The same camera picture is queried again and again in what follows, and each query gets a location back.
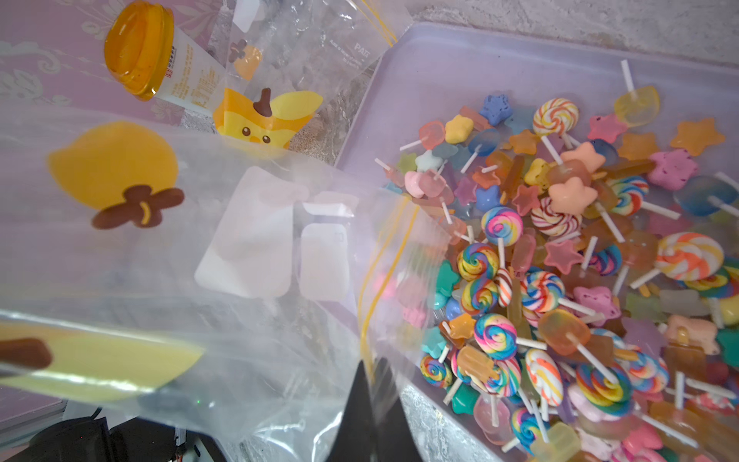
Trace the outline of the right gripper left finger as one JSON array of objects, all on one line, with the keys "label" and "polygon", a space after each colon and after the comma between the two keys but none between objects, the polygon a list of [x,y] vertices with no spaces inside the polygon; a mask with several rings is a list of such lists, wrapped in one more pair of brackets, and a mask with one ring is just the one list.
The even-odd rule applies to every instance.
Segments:
[{"label": "right gripper left finger", "polygon": [[360,362],[338,433],[326,462],[370,462],[376,456],[376,428],[371,389]]}]

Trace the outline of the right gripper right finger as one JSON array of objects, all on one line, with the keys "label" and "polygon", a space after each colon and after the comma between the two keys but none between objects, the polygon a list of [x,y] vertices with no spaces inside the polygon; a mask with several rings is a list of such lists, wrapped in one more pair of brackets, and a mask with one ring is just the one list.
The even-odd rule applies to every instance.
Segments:
[{"label": "right gripper right finger", "polygon": [[375,428],[377,460],[422,462],[387,358],[375,363]]}]

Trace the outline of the candy ziploc bag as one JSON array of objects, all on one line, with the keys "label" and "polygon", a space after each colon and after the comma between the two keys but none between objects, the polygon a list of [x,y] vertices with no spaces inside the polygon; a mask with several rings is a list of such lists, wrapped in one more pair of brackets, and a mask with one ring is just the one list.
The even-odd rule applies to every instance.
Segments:
[{"label": "candy ziploc bag", "polygon": [[421,341],[450,237],[317,159],[130,117],[1,107],[1,383],[326,461],[357,367]]},{"label": "candy ziploc bag", "polygon": [[402,1],[236,2],[215,129],[239,141],[289,147],[411,23]]}]

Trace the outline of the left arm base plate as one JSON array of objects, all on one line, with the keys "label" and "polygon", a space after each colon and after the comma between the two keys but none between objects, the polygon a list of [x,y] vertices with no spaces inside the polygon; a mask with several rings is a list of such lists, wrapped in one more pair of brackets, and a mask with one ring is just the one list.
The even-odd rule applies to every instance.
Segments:
[{"label": "left arm base plate", "polygon": [[63,421],[3,461],[225,461],[213,438],[144,419],[109,427],[107,419]]}]

